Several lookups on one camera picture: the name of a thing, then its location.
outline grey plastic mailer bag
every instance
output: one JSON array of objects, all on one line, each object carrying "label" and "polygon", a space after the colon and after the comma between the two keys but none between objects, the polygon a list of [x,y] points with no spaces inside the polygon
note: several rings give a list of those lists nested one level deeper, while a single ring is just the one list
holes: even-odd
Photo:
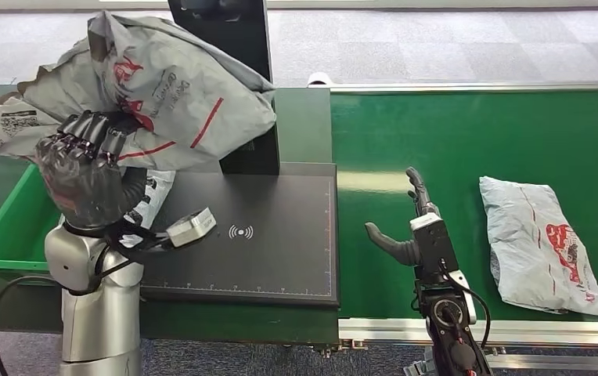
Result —
[{"label": "grey plastic mailer bag", "polygon": [[122,166],[177,170],[217,160],[276,121],[270,82],[156,17],[101,12],[85,40],[18,89],[58,124],[83,110],[133,114],[144,128],[127,138]]},{"label": "grey plastic mailer bag", "polygon": [[502,300],[551,313],[598,315],[587,250],[544,185],[479,178],[491,271]]}]

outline red logo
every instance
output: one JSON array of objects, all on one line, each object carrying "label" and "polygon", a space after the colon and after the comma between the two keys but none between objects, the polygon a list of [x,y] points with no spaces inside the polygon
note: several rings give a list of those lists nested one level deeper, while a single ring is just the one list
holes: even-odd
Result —
[{"label": "red logo", "polygon": [[148,131],[153,132],[153,121],[150,117],[140,114],[142,105],[145,102],[142,100],[128,100],[125,97],[119,99],[119,105],[121,109],[133,114],[133,117],[137,119],[143,127],[147,128]]},{"label": "red logo", "polygon": [[569,279],[571,282],[580,284],[578,275],[578,238],[569,225],[548,225],[546,226],[548,240],[553,250],[560,258],[562,266],[571,271]]},{"label": "red logo", "polygon": [[131,59],[124,57],[124,62],[115,63],[113,66],[114,76],[117,79],[117,83],[121,85],[122,82],[128,82],[133,77],[133,74],[137,71],[145,69],[142,65],[135,64]]}]

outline table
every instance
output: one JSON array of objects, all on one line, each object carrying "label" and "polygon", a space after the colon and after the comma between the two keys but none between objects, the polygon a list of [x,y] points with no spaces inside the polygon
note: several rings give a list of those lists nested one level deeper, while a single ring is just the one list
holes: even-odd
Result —
[{"label": "table", "polygon": [[[0,94],[9,90],[0,86]],[[413,207],[404,170],[414,165],[441,209],[470,286],[490,306],[493,345],[598,347],[597,316],[556,316],[501,302],[488,270],[477,188],[481,175],[551,185],[598,279],[598,184],[586,184],[598,182],[598,85],[280,89],[276,110],[282,160],[337,163],[340,310],[146,302],[143,336],[428,343],[424,322],[409,308],[411,269],[372,246],[363,229],[374,221],[407,238]],[[0,204],[22,167],[0,157]],[[58,291],[22,287],[6,300],[4,330],[59,331]],[[23,306],[28,312],[18,315]],[[481,320],[473,331],[482,336]]]},{"label": "table", "polygon": [[[0,85],[0,96],[15,89],[14,85]],[[331,161],[328,89],[279,90],[276,109],[284,161]],[[306,150],[301,144],[313,147]],[[26,167],[26,162],[0,157],[0,205]],[[4,285],[0,279],[0,289]],[[58,289],[17,287],[2,302],[0,329],[60,333],[59,309]],[[338,343],[335,308],[141,302],[140,316],[141,335],[146,338]]]}]

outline robotic hand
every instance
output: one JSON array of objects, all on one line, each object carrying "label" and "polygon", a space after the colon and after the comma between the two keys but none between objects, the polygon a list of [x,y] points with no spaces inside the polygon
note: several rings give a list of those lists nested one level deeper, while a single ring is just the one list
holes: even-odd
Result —
[{"label": "robotic hand", "polygon": [[[449,233],[440,218],[419,172],[409,167],[405,173],[414,190],[408,192],[416,206],[416,218],[409,222],[414,240],[398,242],[384,235],[374,223],[366,223],[370,240],[406,266],[413,266],[416,298],[412,307],[426,319],[433,340],[432,359],[417,362],[406,373],[421,375],[437,371],[439,376],[492,375],[483,349],[490,332],[490,313],[483,300],[470,290],[459,270]],[[470,325],[475,324],[475,297],[486,313],[486,330],[481,347],[474,341]]]},{"label": "robotic hand", "polygon": [[[62,287],[62,376],[142,374],[140,281],[146,257],[198,241],[216,226],[209,208],[153,233],[123,219],[144,197],[146,170],[117,159],[139,123],[129,114],[71,116],[40,140],[35,162],[66,221],[45,238],[52,281]],[[124,235],[141,240],[126,248]],[[4,293],[22,280],[11,281]],[[0,373],[6,370],[0,358]]]}]

